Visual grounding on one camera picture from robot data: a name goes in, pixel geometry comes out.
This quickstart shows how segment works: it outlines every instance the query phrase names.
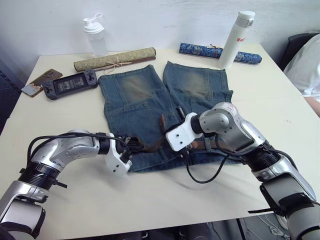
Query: white table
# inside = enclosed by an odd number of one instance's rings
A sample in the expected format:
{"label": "white table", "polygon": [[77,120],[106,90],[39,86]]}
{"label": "white table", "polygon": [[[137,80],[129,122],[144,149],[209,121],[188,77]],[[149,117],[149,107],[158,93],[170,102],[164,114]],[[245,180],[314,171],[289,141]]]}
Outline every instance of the white table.
{"label": "white table", "polygon": [[[227,70],[232,102],[269,140],[295,160],[320,196],[320,121],[298,90],[260,45],[244,45],[244,52],[262,56],[258,65],[234,63]],[[29,82],[49,68],[64,76],[75,74],[74,61],[90,54],[41,56]],[[162,78],[167,61],[186,66],[217,68],[218,61],[157,49],[156,60],[116,68],[122,73],[152,64]],[[0,193],[25,167],[29,142],[42,135],[71,129],[108,132],[100,87],[56,101],[42,92],[34,98],[21,94],[0,136]],[[192,171],[208,179],[215,164],[197,165]],[[58,180],[68,189],[53,186],[43,207],[46,219],[39,240],[68,239],[188,225],[249,216],[247,210],[267,208],[260,183],[249,167],[225,165],[209,184],[193,182],[185,168],[152,173],[108,174],[102,155],[69,164]]]}

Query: faded denim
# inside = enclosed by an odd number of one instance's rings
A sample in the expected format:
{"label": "faded denim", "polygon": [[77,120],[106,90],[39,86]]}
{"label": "faded denim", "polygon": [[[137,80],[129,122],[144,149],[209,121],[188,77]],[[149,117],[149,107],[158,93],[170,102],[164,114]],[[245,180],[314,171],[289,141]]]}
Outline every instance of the faded denim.
{"label": "faded denim", "polygon": [[[115,135],[138,136],[147,146],[152,146],[161,136],[161,116],[165,129],[180,123],[176,107],[184,113],[202,113],[216,103],[230,102],[232,91],[228,90],[224,70],[187,67],[168,62],[163,80],[154,67],[103,75],[99,78],[105,98],[104,115],[110,131]],[[190,154],[191,165],[220,162],[224,154],[211,149],[210,139],[205,140],[206,149]],[[156,152],[140,152],[133,155],[131,172],[151,172],[177,168],[185,160],[171,150],[168,143]]]}

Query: white wall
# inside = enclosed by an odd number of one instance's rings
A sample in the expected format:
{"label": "white wall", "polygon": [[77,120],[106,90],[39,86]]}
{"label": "white wall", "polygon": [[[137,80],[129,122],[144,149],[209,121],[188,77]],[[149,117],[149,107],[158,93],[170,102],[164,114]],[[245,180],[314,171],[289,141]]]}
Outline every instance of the white wall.
{"label": "white wall", "polygon": [[97,12],[110,51],[223,47],[242,10],[256,13],[246,42],[275,61],[289,36],[320,32],[320,0],[0,0],[0,60],[26,80],[39,55],[90,52],[82,19]]}

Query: person's arm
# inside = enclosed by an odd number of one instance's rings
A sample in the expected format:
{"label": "person's arm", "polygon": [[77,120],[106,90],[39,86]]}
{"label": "person's arm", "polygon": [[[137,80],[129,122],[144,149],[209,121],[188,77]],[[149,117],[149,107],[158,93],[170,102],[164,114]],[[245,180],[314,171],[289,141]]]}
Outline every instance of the person's arm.
{"label": "person's arm", "polygon": [[310,105],[310,107],[313,109],[313,111],[320,118],[320,102],[315,100],[312,96],[305,96],[304,99],[306,100],[306,102]]}

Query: rolled mat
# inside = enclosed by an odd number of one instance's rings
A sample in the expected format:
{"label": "rolled mat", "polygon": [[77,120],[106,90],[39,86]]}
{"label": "rolled mat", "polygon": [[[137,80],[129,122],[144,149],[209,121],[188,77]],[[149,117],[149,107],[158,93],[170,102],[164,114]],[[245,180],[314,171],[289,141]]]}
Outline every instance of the rolled mat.
{"label": "rolled mat", "polygon": [[[188,43],[181,43],[179,53],[197,55],[202,57],[210,57],[218,59],[223,51],[221,47],[215,46],[199,46]],[[259,54],[253,54],[248,52],[238,51],[234,59],[235,62],[241,62],[246,64],[259,64],[262,61],[262,57]]]}
{"label": "rolled mat", "polygon": [[149,47],[109,56],[96,57],[88,60],[75,61],[73,65],[77,72],[81,72],[86,69],[97,69],[111,65],[114,67],[120,67],[123,65],[134,64],[137,62],[142,62],[143,60],[155,59],[155,56],[155,48]]}

